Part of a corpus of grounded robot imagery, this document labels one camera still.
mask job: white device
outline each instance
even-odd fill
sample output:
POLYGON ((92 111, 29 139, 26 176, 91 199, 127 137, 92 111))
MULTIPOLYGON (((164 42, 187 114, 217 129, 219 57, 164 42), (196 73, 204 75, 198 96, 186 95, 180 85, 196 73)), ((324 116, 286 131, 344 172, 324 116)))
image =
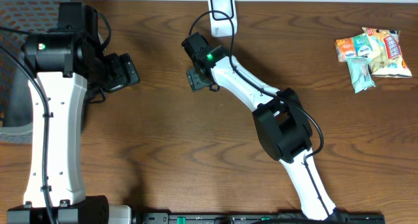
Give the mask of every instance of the white device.
MULTIPOLYGON (((238 30, 235 0, 208 0, 209 10, 218 10, 227 14, 234 24, 234 34, 238 30)), ((226 37, 232 35, 231 23, 223 14, 213 12, 210 15, 210 28, 213 37, 226 37)))
MULTIPOLYGON (((266 92, 276 94, 279 90, 273 88, 257 77, 247 71, 234 56, 232 56, 233 64, 237 71, 243 74, 250 82, 263 88, 266 92)), ((259 104, 266 104, 272 100, 272 97, 263 95, 260 91, 249 85, 239 75, 233 71, 231 64, 229 63, 229 57, 224 57, 216 62, 215 67, 212 69, 212 76, 217 85, 224 87, 238 97, 252 112, 257 109, 259 104)), ((315 168, 313 157, 307 158, 313 180, 318 188, 318 192, 323 199, 326 207, 323 207, 321 201, 318 199, 315 187, 309 177, 308 171, 304 166, 304 157, 312 152, 312 149, 304 150, 298 154, 294 159, 293 163, 286 163, 280 160, 282 165, 286 168, 293 185, 299 195, 302 211, 305 216, 309 219, 324 220, 328 217, 325 208, 329 214, 333 213, 335 209, 335 203, 331 201, 325 188, 322 184, 321 178, 319 177, 318 171, 315 168)))

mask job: black mount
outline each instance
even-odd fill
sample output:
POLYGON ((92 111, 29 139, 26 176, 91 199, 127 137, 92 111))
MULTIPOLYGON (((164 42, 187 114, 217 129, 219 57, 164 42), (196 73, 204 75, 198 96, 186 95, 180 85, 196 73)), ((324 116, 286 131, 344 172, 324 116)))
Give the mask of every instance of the black mount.
MULTIPOLYGON (((167 214, 147 213, 143 215, 143 224, 252 224, 258 221, 274 223, 276 219, 289 219, 285 223, 297 224, 298 220, 308 218, 302 212, 280 212, 278 214, 167 214)), ((322 221, 311 220, 321 224, 322 221)), ((351 224, 385 224, 381 214, 349 214, 335 210, 327 221, 351 224)))
MULTIPOLYGON (((109 203, 104 195, 86 197, 78 204, 68 206, 64 201, 53 207, 52 213, 60 224, 104 224, 109 222, 109 203)), ((49 223, 46 208, 32 208, 30 204, 7 211, 8 224, 49 223)))
POLYGON ((208 41, 199 32, 195 32, 188 36, 182 46, 190 57, 194 68, 186 71, 187 80, 193 91, 209 87, 211 91, 219 91, 213 88, 216 85, 212 77, 211 68, 216 65, 220 59, 227 57, 229 51, 222 46, 212 48, 208 41))

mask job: black bracket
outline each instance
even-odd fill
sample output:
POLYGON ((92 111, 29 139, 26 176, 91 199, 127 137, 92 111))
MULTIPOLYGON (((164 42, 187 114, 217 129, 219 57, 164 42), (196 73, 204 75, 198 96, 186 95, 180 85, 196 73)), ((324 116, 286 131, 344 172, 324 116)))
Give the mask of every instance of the black bracket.
POLYGON ((381 214, 349 214, 340 212, 336 208, 326 221, 337 221, 339 223, 355 224, 385 224, 385 216, 381 214))
MULTIPOLYGON (((109 221, 109 203, 104 195, 86 197, 78 204, 53 207, 55 219, 62 224, 103 224, 109 221)), ((30 208, 21 205, 7 211, 7 223, 41 224, 49 223, 46 208, 30 208)))
MULTIPOLYGON (((292 89, 279 91, 277 95, 302 108, 297 94, 292 89)), ((275 161, 283 159, 287 163, 293 163, 295 156, 312 146, 309 139, 312 136, 309 121, 292 105, 272 99, 253 111, 253 119, 261 146, 275 161), (274 113, 278 110, 280 114, 277 118, 274 113)))
POLYGON ((210 91, 219 91, 221 86, 213 88, 216 83, 211 69, 220 59, 228 56, 229 52, 222 46, 212 48, 208 41, 198 32, 187 37, 182 46, 190 57, 194 68, 186 71, 187 80, 193 91, 209 87, 210 91))

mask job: green connector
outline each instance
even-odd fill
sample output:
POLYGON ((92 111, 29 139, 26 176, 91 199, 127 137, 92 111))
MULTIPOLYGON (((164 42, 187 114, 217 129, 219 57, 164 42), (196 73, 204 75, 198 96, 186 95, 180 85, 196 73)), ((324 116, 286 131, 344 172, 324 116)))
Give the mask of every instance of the green connector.
POLYGON ((177 217, 177 224, 185 224, 185 217, 177 217))

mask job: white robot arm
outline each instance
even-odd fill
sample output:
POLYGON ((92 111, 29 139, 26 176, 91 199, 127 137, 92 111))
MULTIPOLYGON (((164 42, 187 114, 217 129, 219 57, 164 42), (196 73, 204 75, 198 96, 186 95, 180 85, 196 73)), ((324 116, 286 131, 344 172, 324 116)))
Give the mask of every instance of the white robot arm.
MULTIPOLYGON (((257 112, 258 109, 260 109, 260 106, 271 104, 271 102, 273 102, 274 100, 273 97, 262 94, 259 90, 254 88, 247 81, 250 81, 253 85, 256 85, 260 89, 264 89, 267 93, 273 95, 280 93, 280 91, 277 88, 273 88, 265 84, 257 77, 252 75, 252 73, 245 70, 245 68, 241 66, 241 64, 239 64, 236 58, 232 56, 232 62, 236 68, 236 71, 238 71, 247 80, 241 78, 241 76, 238 75, 237 72, 234 71, 234 69, 231 67, 229 57, 227 56, 227 52, 225 51, 225 49, 222 47, 211 49, 211 47, 207 45, 206 41, 204 39, 201 39, 201 36, 198 33, 195 33, 190 37, 186 38, 182 45, 195 65, 194 70, 187 72, 187 77, 193 90, 198 90, 199 88, 207 86, 208 83, 209 85, 211 85, 211 87, 213 84, 217 84, 218 86, 221 86, 229 90, 236 97, 238 97, 253 112, 254 117, 254 113, 257 112)), ((270 112, 262 116, 262 118, 270 116, 273 119, 279 113, 279 108, 270 107, 270 112)), ((274 127, 268 127, 269 128, 267 129, 267 131, 276 130, 276 128, 274 127)), ((310 168, 310 172, 312 174, 313 182, 310 178, 310 175, 308 174, 308 170, 304 165, 304 158, 312 152, 310 146, 309 148, 303 148, 303 150, 299 150, 298 153, 293 153, 291 155, 291 159, 285 159, 284 152, 280 152, 280 154, 283 155, 282 158, 275 157, 274 155, 272 155, 272 153, 274 152, 272 152, 272 150, 270 149, 266 149, 265 147, 265 144, 268 144, 265 142, 265 140, 271 140, 271 138, 265 135, 261 135, 261 133, 265 132, 259 132, 258 129, 257 133, 259 134, 261 144, 268 152, 268 154, 272 156, 273 159, 279 160, 288 172, 293 182, 293 185, 295 186, 295 189, 299 195, 302 211, 306 215, 306 217, 308 217, 309 219, 316 220, 324 220, 328 218, 328 216, 333 213, 333 210, 336 206, 331 201, 331 199, 327 195, 327 192, 325 191, 322 181, 315 168, 313 157, 309 157, 306 160, 310 168)), ((295 135, 290 135, 289 138, 286 138, 286 140, 294 140, 295 143, 300 142, 295 138, 290 138, 292 136, 295 135)))
POLYGON ((110 26, 105 21, 109 36, 101 44, 97 17, 81 2, 60 4, 57 29, 28 34, 22 46, 28 68, 2 47, 29 78, 33 105, 29 183, 23 205, 8 211, 7 223, 131 224, 135 219, 128 206, 109 206, 103 195, 87 197, 82 179, 83 107, 102 102, 91 101, 96 95, 104 101, 105 93, 140 81, 129 54, 103 54, 110 26))

